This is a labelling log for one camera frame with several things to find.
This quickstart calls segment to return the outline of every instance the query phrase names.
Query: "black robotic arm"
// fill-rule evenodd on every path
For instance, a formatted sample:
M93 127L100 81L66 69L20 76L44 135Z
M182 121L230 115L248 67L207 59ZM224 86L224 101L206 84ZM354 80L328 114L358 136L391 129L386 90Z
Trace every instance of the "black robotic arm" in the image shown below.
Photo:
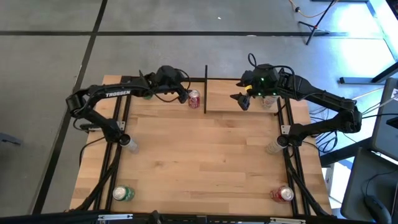
M84 118L92 123L92 127L101 128L107 142L119 142L123 133L117 122L96 112L93 109L95 104L99 100L117 96L146 97L175 92L178 94L178 101L184 103L188 98L188 90L181 85L185 80L183 73L185 72L182 70L164 65L156 73L145 76L140 71L140 76L129 83L92 85L76 91L66 99L68 110L73 118Z
M255 66L253 71L245 71L241 81L236 85L245 87L246 93L234 94L231 97L237 100L239 106L245 111L249 108L251 97L279 95L295 100L306 99L338 112L334 118L326 121L284 126L282 136L287 138L287 142L292 145L301 146L307 136L314 134L330 131L357 133L361 129L362 113L358 111L356 101L316 88L308 80L287 73L283 68L277 72L276 67L269 64Z

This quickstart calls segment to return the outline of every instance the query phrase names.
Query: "wooden table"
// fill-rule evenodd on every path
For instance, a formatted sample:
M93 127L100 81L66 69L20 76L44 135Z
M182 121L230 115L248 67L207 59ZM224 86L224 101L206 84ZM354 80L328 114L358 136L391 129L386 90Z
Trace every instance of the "wooden table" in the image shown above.
M119 83L120 79L107 75L103 83ZM203 102L204 83L192 83L191 89L199 90ZM172 99L175 95L162 97ZM115 102L116 98L101 100L96 111L111 118ZM291 104L294 121L310 123L306 101L292 100ZM272 113L224 109L204 114L203 108L194 110L178 101L132 97L126 133L140 151L122 151L116 185L134 188L136 196L130 202L114 200L112 211L292 216L289 203L274 202L269 196L272 189L287 185L282 152L270 155L264 150L280 133ZM90 133L88 142L101 136L101 132ZM79 206L97 184L105 145L102 140L85 149L70 208ZM317 150L304 144L300 153L308 189L331 213ZM302 213L299 195L297 200Z

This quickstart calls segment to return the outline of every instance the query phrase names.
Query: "concrete floor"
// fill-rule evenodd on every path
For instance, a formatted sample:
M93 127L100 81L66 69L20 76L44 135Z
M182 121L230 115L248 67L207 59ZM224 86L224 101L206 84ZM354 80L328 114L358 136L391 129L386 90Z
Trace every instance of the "concrete floor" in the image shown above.
M306 14L328 5L296 3ZM101 0L2 0L0 30L91 31L100 5ZM303 29L299 20L316 22L294 14L288 0L112 0L100 30L298 32ZM365 3L339 2L321 25L333 32L381 36ZM316 37L309 46L304 41L301 37L97 37L82 87L100 84L103 75L137 75L139 69L152 72L165 64L193 77L203 77L207 64L210 77L239 78L251 69L247 54L252 52L258 62L289 65L313 85L352 98L377 86L342 86L339 77L373 77L394 63L382 39ZM24 142L0 144L0 216L29 212L87 43L88 37L0 36L0 132ZM380 95L359 100L360 110L377 103ZM371 121L364 123L365 131L354 135L355 140L372 128ZM85 138L84 133L68 130L44 212L68 208ZM339 142L341 147L351 144L344 136Z

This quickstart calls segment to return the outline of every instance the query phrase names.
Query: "sprite can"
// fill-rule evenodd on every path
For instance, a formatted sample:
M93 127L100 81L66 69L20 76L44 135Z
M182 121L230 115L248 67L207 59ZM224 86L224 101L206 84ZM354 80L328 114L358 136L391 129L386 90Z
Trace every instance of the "sprite can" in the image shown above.
M134 189L127 186L117 186L113 190L113 198L120 202L128 202L134 198Z

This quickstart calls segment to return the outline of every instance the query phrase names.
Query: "red soda can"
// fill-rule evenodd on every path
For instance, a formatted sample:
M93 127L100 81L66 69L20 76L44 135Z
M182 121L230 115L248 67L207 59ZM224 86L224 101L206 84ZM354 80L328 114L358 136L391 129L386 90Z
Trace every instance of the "red soda can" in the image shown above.
M271 190L269 195L276 202L289 202L293 200L294 197L293 190L286 186L281 186L278 189Z
M192 90L189 93L188 106L196 109L200 105L200 94L198 90Z

